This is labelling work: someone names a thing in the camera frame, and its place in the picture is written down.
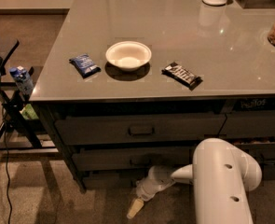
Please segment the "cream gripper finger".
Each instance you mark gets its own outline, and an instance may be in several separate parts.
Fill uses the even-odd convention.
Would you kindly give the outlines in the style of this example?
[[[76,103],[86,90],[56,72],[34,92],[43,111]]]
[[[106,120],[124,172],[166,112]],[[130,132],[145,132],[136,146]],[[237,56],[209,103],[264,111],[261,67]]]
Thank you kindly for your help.
[[[143,208],[144,206],[144,201],[140,198],[136,198],[131,202],[131,206],[129,208],[127,218],[132,219],[134,218],[139,211]]]

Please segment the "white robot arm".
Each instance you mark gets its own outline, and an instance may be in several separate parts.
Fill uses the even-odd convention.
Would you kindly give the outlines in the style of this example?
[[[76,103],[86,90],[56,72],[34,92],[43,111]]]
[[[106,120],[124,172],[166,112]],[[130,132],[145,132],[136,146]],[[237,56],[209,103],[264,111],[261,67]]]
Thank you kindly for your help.
[[[135,217],[157,193],[185,183],[194,188],[197,224],[254,224],[246,193],[261,179],[261,168],[251,155],[222,139],[205,139],[190,164],[178,169],[151,167],[137,184],[127,217]]]

